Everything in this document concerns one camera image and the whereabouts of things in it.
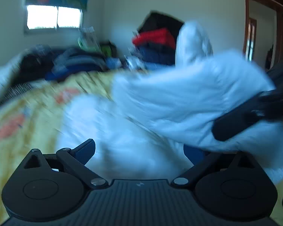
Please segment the white quilted down jacket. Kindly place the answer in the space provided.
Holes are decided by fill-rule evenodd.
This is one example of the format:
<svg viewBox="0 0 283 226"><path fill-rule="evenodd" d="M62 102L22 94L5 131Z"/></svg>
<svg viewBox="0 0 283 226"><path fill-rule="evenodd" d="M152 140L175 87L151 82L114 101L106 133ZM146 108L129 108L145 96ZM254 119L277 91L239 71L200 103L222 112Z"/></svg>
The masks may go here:
<svg viewBox="0 0 283 226"><path fill-rule="evenodd" d="M112 77L111 97L81 94L64 111L58 150L95 141L87 167L106 180L168 179L193 162L185 145L209 152L252 154L274 183L283 180L283 120L261 121L228 141L218 141L215 119L255 94L274 90L267 74L242 54L213 54L204 29L184 23L175 66Z"/></svg>

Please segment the navy blue clothes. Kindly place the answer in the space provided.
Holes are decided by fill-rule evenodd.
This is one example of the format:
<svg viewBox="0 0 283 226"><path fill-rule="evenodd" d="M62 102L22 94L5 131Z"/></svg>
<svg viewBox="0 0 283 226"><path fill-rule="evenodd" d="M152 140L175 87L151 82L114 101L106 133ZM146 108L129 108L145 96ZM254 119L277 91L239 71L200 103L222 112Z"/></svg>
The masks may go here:
<svg viewBox="0 0 283 226"><path fill-rule="evenodd" d="M137 46L136 49L145 62L174 65L175 64L175 49L164 45L145 44Z"/></svg>

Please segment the yellow floral bed sheet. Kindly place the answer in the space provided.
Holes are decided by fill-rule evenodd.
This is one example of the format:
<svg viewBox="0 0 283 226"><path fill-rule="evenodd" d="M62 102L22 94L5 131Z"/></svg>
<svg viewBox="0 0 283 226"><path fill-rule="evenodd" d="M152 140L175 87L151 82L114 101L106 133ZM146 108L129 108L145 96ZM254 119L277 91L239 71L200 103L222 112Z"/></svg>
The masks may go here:
<svg viewBox="0 0 283 226"><path fill-rule="evenodd" d="M77 145L94 138L86 120L66 120L71 100L82 94L112 99L114 76L109 73L79 73L62 83L51 83L9 101L0 108L0 223L7 219L1 192L8 178L32 148L51 153L61 141Z"/></svg>

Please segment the brown wooden door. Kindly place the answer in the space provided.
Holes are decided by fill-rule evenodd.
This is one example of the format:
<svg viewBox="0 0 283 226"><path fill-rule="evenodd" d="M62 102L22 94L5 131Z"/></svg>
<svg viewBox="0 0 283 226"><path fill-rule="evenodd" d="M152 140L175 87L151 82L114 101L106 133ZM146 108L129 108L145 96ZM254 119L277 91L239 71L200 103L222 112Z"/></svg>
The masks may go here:
<svg viewBox="0 0 283 226"><path fill-rule="evenodd" d="M245 0L243 53L263 69L279 62L283 6L274 0Z"/></svg>

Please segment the stack of dark folded sweaters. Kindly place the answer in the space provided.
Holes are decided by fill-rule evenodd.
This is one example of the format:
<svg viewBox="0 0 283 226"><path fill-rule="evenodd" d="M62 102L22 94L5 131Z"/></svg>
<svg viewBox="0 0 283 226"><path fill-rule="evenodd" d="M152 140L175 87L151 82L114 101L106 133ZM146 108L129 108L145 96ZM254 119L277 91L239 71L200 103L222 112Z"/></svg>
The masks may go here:
<svg viewBox="0 0 283 226"><path fill-rule="evenodd" d="M12 86L36 80L61 82L80 72L105 72L106 60L101 53L91 53L78 47L37 45L20 58L20 70Z"/></svg>

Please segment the white text-print quilt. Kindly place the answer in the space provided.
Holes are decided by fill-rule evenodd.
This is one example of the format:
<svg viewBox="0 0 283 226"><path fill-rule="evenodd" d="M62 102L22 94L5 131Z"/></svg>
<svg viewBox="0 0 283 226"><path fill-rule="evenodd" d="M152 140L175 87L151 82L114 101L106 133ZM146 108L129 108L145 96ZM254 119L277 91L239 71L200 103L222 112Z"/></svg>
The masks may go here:
<svg viewBox="0 0 283 226"><path fill-rule="evenodd" d="M9 89L12 80L20 71L20 62L23 54L20 53L14 56L7 64L0 66L0 101Z"/></svg>

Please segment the light blue blanket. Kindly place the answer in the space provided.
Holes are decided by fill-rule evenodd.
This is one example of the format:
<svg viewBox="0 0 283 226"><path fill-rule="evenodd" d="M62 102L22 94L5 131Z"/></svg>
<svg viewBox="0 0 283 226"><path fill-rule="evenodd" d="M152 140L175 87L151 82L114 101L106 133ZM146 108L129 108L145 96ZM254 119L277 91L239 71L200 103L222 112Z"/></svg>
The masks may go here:
<svg viewBox="0 0 283 226"><path fill-rule="evenodd" d="M124 67L124 60L123 58L107 58L106 59L106 65L110 70L115 69L126 69ZM174 68L175 65L161 65L161 64L155 64L155 63L149 63L142 60L144 63L146 69L143 71L155 71L155 70L162 70L162 69L168 69L168 68Z"/></svg>

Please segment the black and white garment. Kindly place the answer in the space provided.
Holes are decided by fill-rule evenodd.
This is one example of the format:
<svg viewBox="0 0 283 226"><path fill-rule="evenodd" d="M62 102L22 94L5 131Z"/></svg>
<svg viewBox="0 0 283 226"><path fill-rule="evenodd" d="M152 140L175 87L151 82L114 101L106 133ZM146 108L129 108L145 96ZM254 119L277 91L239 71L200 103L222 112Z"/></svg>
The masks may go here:
<svg viewBox="0 0 283 226"><path fill-rule="evenodd" d="M135 56L125 56L124 67L130 71L146 69L142 60Z"/></svg>

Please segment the patterned grey cushion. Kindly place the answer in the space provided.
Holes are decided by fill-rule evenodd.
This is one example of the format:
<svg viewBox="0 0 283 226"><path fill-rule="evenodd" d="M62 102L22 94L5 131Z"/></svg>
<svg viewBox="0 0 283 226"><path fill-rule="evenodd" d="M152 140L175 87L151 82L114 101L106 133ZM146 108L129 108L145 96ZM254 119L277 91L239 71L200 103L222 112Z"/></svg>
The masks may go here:
<svg viewBox="0 0 283 226"><path fill-rule="evenodd" d="M100 52L100 44L96 37L96 33L93 27L81 27L79 28L78 45L82 50L87 52Z"/></svg>

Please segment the red jacket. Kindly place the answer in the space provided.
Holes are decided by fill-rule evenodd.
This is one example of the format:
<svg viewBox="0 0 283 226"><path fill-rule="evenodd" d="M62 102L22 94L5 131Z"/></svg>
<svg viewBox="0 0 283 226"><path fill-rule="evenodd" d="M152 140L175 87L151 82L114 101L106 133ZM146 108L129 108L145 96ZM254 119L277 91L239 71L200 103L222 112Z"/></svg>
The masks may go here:
<svg viewBox="0 0 283 226"><path fill-rule="evenodd" d="M132 39L135 46L140 46L145 43L155 43L168 46L172 49L176 48L176 42L172 34L166 28L142 32Z"/></svg>

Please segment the black coat on pile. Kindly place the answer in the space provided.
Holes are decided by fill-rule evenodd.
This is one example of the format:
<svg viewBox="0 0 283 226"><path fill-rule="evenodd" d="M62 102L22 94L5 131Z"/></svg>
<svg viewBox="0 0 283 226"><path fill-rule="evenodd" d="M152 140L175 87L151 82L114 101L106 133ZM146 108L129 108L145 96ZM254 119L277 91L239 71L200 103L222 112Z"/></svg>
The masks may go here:
<svg viewBox="0 0 283 226"><path fill-rule="evenodd" d="M151 11L144 19L142 24L138 27L138 33L167 29L173 37L178 36L178 33L183 26L184 22L169 16L164 13Z"/></svg>

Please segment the window with frame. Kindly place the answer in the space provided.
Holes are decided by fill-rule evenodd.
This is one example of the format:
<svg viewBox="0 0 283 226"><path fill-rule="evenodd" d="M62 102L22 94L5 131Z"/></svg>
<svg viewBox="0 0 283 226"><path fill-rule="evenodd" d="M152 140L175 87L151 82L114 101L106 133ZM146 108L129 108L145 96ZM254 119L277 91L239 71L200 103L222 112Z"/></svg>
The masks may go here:
<svg viewBox="0 0 283 226"><path fill-rule="evenodd" d="M76 8L29 5L26 7L24 33L78 29L83 23L83 12Z"/></svg>

